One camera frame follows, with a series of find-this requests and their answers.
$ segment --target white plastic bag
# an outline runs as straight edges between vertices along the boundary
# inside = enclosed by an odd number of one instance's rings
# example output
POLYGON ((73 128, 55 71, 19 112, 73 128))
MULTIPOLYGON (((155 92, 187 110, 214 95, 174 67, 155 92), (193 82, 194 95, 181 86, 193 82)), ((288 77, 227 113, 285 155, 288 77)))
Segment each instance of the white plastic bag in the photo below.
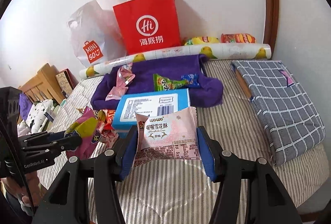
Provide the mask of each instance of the white plastic bag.
POLYGON ((115 15, 111 13, 93 0, 68 21, 74 54, 85 67, 126 55, 115 15))

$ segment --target pink snowflake crisp package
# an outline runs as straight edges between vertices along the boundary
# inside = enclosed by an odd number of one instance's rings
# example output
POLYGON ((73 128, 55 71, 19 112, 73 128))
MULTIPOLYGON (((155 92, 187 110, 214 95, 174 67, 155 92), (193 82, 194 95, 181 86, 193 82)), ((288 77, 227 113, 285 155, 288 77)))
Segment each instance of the pink snowflake crisp package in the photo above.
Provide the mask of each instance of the pink snowflake crisp package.
POLYGON ((200 160, 195 107, 156 117, 136 114, 136 119, 138 146, 134 166, 153 159, 200 160))

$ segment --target folded gray checkered blanket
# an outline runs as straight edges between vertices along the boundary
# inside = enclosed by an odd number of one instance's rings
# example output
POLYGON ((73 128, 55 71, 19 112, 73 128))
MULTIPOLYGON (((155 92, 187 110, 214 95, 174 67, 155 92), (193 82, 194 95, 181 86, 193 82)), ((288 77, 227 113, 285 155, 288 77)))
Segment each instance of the folded gray checkered blanket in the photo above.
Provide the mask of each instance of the folded gray checkered blanket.
POLYGON ((325 138, 319 113, 282 62, 236 60, 232 64, 252 93, 251 102, 276 165, 305 153, 325 138))

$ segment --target purple fabric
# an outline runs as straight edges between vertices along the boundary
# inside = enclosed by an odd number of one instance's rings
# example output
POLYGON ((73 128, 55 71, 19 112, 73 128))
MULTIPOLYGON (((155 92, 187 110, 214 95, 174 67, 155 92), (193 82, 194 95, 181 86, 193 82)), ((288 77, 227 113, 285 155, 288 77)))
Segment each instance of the purple fabric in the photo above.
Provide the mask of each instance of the purple fabric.
MULTIPOLYGON (((206 77, 202 72, 203 63, 208 60, 203 54, 192 56, 179 56, 157 60, 136 62, 132 66, 132 72, 136 75, 126 94, 153 92, 153 74, 168 77, 171 80, 181 80, 182 75, 197 73, 201 88, 190 88, 191 105, 195 107, 212 107, 222 103, 223 84, 216 78, 206 77)), ((117 70, 114 67, 110 73, 97 86, 91 104, 94 110, 116 109, 119 100, 105 101, 109 91, 116 86, 117 70)))
POLYGON ((24 93, 21 93, 19 95, 19 113, 23 120, 28 118, 31 107, 32 102, 30 99, 24 93))

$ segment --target mattress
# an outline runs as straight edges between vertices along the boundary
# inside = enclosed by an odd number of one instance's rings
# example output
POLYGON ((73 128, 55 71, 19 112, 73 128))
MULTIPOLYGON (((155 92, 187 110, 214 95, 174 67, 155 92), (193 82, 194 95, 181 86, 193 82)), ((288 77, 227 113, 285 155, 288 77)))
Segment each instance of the mattress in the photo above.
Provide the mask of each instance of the mattress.
MULTIPOLYGON (((198 125, 205 126, 212 139, 239 158, 270 160, 263 127, 236 80, 230 62, 216 60, 205 64, 207 76, 223 82, 223 104, 198 108, 198 125)), ((101 80, 102 77, 90 78, 77 85, 57 115, 52 131, 65 130, 79 117, 76 108, 90 106, 90 99, 101 80)), ((104 150, 104 144, 99 143, 91 157, 104 150)), ((66 161, 63 152, 55 159, 55 165, 38 171, 40 182, 47 189, 66 161)), ((274 169, 296 206, 307 200, 329 176, 322 144, 274 169)), ((137 224, 208 223, 218 188, 219 184, 206 177, 202 162, 197 160, 155 160, 133 168, 123 182, 116 184, 125 222, 137 224)), ((89 179, 88 192, 90 220, 97 223, 93 179, 89 179)), ((244 223, 246 199, 247 181, 242 180, 239 224, 244 223)))

